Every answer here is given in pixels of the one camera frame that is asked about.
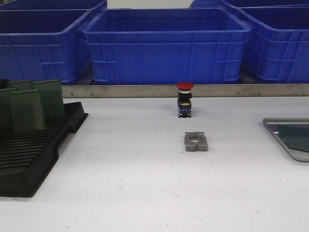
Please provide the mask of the black slotted board rack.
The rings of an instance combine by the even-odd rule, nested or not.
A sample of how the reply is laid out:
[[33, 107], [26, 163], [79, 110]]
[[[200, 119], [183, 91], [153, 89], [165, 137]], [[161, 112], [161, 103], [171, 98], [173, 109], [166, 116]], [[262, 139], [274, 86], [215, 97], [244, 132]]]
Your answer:
[[32, 197], [59, 159], [58, 147], [88, 114], [81, 102], [66, 103], [65, 116], [46, 120], [44, 130], [0, 133], [0, 195]]

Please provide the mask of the grey split clamp block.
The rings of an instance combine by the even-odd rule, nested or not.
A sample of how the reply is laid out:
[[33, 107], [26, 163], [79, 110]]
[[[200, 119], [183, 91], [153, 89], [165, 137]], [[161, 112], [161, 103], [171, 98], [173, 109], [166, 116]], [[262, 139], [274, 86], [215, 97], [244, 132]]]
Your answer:
[[185, 132], [184, 145], [187, 152], [208, 151], [205, 132]]

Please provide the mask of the metal tray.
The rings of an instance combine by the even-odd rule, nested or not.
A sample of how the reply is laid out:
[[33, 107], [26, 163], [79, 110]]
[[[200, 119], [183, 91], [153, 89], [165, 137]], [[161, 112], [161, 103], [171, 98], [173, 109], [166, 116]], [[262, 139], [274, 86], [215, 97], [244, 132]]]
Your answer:
[[300, 162], [309, 161], [309, 152], [287, 147], [283, 143], [278, 130], [278, 125], [309, 128], [308, 118], [264, 118], [263, 124], [266, 127], [266, 129], [270, 132], [270, 134], [286, 150], [286, 152], [289, 154], [291, 158]]

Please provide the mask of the green perforated circuit board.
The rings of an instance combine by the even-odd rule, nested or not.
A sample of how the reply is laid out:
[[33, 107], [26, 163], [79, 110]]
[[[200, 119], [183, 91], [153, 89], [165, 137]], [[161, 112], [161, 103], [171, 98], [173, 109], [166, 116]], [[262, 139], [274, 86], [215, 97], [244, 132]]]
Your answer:
[[65, 116], [61, 81], [59, 79], [36, 81], [33, 83], [33, 87], [41, 91], [45, 118]]
[[11, 112], [11, 93], [16, 88], [4, 88], [0, 90], [0, 133], [3, 134], [13, 129]]
[[30, 90], [30, 89], [33, 89], [33, 81], [32, 80], [22, 80], [22, 81], [7, 82], [6, 87], [16, 88], [17, 91]]
[[44, 130], [45, 119], [41, 91], [14, 91], [10, 94], [15, 132]]
[[302, 151], [309, 151], [309, 129], [278, 125], [279, 135], [283, 143], [289, 147]]

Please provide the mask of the blue plastic crate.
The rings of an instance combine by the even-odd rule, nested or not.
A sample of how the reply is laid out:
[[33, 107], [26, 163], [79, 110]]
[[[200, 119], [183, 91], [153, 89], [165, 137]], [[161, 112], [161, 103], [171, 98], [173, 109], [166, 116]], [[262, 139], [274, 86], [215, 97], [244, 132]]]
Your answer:
[[224, 7], [226, 7], [226, 4], [224, 4], [222, 0], [194, 0], [189, 6], [190, 9], [197, 9], [197, 8], [223, 9]]
[[250, 28], [222, 9], [108, 9], [83, 32], [96, 83], [233, 84]]
[[77, 10], [107, 6], [106, 0], [13, 0], [0, 5], [1, 10]]
[[91, 10], [3, 10], [0, 76], [11, 81], [77, 81], [90, 62], [83, 33]]

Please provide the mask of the red emergency stop button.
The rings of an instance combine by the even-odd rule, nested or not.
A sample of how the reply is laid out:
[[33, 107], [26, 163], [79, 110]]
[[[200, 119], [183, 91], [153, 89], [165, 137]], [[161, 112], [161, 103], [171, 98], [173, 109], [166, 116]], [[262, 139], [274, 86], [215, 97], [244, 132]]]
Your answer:
[[179, 82], [176, 87], [178, 88], [178, 118], [190, 118], [192, 107], [191, 90], [194, 85], [191, 82]]

